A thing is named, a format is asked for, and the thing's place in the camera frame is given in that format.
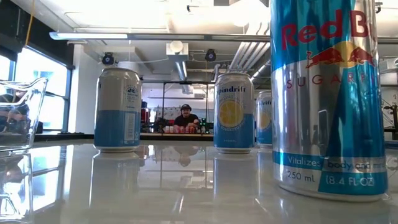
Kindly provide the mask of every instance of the red bull can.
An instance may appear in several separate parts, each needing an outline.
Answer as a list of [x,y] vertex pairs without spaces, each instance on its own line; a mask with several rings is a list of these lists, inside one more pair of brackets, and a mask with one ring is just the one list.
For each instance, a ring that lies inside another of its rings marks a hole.
[[387,189],[374,0],[273,0],[274,178],[372,201]]

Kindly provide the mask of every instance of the glass pitcher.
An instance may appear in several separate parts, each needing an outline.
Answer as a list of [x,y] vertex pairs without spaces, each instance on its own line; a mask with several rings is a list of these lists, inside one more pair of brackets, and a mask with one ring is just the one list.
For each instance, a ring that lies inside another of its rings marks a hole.
[[32,147],[47,82],[0,81],[0,151]]

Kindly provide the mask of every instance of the baseball cap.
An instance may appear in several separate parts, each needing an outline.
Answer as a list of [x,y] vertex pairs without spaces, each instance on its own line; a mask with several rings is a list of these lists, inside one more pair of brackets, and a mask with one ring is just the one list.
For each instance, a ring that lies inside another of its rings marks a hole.
[[184,104],[181,106],[181,110],[189,109],[192,110],[192,108],[188,104]]

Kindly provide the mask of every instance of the white table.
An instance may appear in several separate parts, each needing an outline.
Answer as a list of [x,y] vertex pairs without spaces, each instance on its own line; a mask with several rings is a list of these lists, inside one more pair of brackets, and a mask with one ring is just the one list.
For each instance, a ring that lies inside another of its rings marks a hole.
[[93,159],[90,140],[35,143],[34,169],[50,170],[34,198],[36,223],[398,223],[398,151],[387,151],[392,199],[344,203],[280,189],[270,151],[229,158],[212,142],[141,144]]

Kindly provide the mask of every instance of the man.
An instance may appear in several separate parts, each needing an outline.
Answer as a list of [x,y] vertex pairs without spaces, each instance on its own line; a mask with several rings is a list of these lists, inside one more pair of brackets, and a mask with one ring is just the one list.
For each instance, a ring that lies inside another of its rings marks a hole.
[[197,127],[199,125],[198,116],[191,114],[192,108],[188,104],[181,107],[181,115],[174,120],[174,129],[179,127]]

